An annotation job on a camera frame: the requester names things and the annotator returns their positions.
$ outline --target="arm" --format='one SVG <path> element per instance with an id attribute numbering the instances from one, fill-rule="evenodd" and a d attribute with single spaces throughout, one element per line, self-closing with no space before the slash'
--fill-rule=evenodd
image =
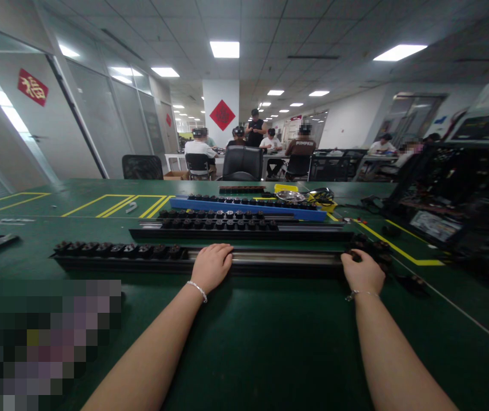
<path id="1" fill-rule="evenodd" d="M 191 281 L 205 293 L 225 278 L 233 260 L 229 244 L 203 248 Z M 83 410 L 159 410 L 203 296 L 186 284 L 115 364 Z"/>
<path id="2" fill-rule="evenodd" d="M 457 408 L 414 353 L 378 295 L 385 274 L 367 253 L 362 259 L 342 254 L 347 282 L 355 295 L 360 350 L 370 396 L 377 411 L 441 410 Z"/>

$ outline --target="red fu sign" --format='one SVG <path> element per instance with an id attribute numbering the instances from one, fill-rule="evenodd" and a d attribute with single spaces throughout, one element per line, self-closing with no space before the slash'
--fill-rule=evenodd
<path id="1" fill-rule="evenodd" d="M 18 77 L 18 90 L 28 96 L 35 103 L 45 106 L 49 88 L 25 71 L 20 69 Z"/>

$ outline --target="silver bracelet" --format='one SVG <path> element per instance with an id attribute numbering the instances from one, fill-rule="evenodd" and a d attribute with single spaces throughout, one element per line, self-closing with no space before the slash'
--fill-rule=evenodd
<path id="1" fill-rule="evenodd" d="M 208 298 L 206 297 L 206 294 L 205 292 L 203 291 L 203 289 L 201 287 L 199 287 L 198 285 L 196 285 L 193 281 L 188 281 L 186 282 L 186 284 L 191 284 L 191 285 L 194 285 L 197 287 L 197 290 L 199 290 L 201 292 L 201 294 L 203 295 L 203 304 L 205 303 L 208 303 Z"/>
<path id="2" fill-rule="evenodd" d="M 370 294 L 371 296 L 374 296 L 374 297 L 378 297 L 380 298 L 380 296 L 378 294 L 374 294 L 374 293 L 371 293 L 371 292 L 368 292 L 368 291 L 357 291 L 357 290 L 351 290 L 351 294 L 349 294 L 347 297 L 346 297 L 346 301 L 351 301 L 355 298 L 355 296 L 362 292 L 363 294 Z"/>

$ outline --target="red diamond sign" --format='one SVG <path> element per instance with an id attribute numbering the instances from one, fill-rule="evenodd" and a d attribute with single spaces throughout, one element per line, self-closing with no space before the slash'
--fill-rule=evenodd
<path id="1" fill-rule="evenodd" d="M 235 114 L 233 114 L 224 100 L 220 100 L 216 108 L 210 113 L 210 118 L 214 120 L 214 123 L 216 123 L 223 131 L 235 118 Z"/>

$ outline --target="display screen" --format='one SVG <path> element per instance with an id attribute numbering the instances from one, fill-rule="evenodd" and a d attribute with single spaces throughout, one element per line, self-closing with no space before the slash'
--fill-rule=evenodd
<path id="1" fill-rule="evenodd" d="M 451 140 L 489 141 L 489 116 L 468 118 Z"/>

